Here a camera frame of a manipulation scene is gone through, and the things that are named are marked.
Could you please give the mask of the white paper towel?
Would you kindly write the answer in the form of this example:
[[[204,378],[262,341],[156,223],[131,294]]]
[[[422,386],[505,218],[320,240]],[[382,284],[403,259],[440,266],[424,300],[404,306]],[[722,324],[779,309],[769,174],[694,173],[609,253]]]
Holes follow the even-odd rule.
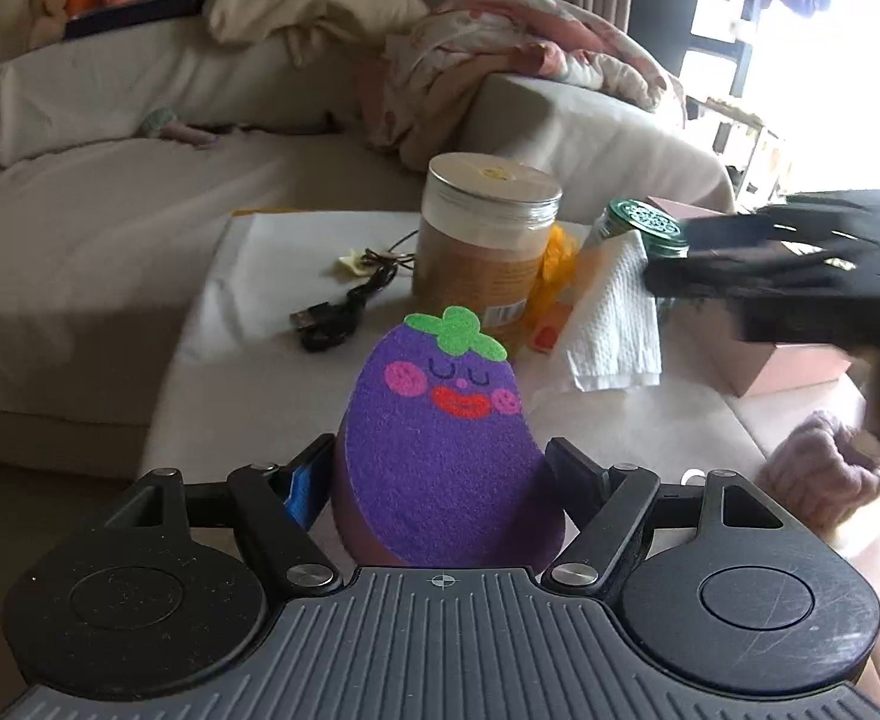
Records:
[[[662,344],[657,301],[643,286],[639,232],[605,238],[593,227],[577,257],[572,312],[550,353],[561,392],[657,387]]]

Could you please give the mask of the pink cardboard box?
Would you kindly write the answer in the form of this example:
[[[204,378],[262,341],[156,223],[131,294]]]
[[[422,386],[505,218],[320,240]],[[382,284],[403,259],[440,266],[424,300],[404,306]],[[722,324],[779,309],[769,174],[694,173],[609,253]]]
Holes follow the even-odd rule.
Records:
[[[668,319],[691,337],[737,397],[834,382],[850,366],[850,359],[834,346],[743,341],[735,317],[720,301],[676,299]]]

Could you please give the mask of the orange plastic wrapper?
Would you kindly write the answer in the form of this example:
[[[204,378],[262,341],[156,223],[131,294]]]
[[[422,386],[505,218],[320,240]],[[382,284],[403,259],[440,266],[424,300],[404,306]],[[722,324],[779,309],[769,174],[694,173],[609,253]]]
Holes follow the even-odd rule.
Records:
[[[531,351],[549,355],[601,268],[603,236],[592,227],[580,236],[572,227],[550,228],[538,278],[526,305],[523,330]]]

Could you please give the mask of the clear jar beige lid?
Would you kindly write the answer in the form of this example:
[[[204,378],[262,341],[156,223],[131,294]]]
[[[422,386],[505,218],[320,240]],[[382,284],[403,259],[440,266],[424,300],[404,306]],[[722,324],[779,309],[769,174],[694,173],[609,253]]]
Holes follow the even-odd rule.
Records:
[[[461,305],[518,348],[561,199],[561,184],[526,164],[461,151],[432,158],[415,236],[417,309],[438,316]]]

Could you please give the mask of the cream pillow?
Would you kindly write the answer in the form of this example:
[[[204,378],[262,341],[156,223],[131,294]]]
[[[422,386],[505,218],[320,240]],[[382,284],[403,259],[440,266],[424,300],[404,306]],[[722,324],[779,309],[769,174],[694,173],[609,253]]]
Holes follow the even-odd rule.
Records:
[[[331,43],[376,49],[426,18],[424,0],[205,0],[207,29],[217,43],[248,46],[284,39],[303,67]]]

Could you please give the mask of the pink floral blanket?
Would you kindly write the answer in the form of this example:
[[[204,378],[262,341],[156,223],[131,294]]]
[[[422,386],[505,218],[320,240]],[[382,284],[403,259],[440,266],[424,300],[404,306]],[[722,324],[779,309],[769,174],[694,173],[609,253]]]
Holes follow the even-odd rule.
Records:
[[[565,0],[447,0],[357,78],[369,142],[422,171],[489,76],[528,76],[606,94],[683,125],[683,87],[648,50]]]

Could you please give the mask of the purple eggplant sponge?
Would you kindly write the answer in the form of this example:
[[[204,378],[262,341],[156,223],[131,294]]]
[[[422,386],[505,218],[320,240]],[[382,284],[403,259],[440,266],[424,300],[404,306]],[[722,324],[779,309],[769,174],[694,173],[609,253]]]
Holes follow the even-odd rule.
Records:
[[[337,434],[333,515],[360,566],[541,572],[561,551],[556,479],[471,310],[411,314],[376,343]]]

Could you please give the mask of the green lid glass jar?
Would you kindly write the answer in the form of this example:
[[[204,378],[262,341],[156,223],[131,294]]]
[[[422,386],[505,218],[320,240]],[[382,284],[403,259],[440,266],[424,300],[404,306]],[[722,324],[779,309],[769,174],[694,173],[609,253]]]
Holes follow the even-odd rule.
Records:
[[[658,206],[637,199],[611,200],[591,225],[582,249],[596,249],[607,239],[627,232],[639,232],[649,259],[684,259],[689,255],[680,222]]]

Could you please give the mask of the brown hair tie star charm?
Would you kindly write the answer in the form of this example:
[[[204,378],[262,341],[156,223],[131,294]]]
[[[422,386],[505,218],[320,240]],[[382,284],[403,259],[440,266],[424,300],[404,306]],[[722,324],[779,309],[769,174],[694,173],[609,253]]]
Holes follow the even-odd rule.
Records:
[[[406,245],[414,241],[417,231],[411,231],[398,241],[388,245],[387,249],[351,249],[341,255],[337,263],[352,273],[355,278],[371,277],[378,268],[394,266],[398,270],[414,270],[415,254],[406,250]]]

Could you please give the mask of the beige sofa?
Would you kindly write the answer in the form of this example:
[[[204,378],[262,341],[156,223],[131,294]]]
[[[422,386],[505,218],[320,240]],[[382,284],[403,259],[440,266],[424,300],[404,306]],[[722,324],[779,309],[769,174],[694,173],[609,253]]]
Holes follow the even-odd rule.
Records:
[[[417,208],[360,128],[362,60],[184,18],[0,62],[0,463],[136,474],[235,211]]]

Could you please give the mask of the black flat box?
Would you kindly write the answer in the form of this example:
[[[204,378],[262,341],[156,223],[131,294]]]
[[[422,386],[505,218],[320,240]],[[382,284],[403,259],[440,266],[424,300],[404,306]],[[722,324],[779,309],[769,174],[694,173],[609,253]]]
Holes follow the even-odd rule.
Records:
[[[129,0],[126,4],[109,5],[67,21],[62,40],[67,43],[116,29],[194,18],[202,13],[204,4],[205,0]]]

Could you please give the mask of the brown plush toy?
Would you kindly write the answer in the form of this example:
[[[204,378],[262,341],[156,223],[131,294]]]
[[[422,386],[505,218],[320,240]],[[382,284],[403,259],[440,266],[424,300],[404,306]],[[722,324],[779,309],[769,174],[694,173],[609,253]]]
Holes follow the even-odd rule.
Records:
[[[67,0],[26,0],[26,3],[30,13],[28,48],[38,50],[60,43],[69,21],[65,9]]]

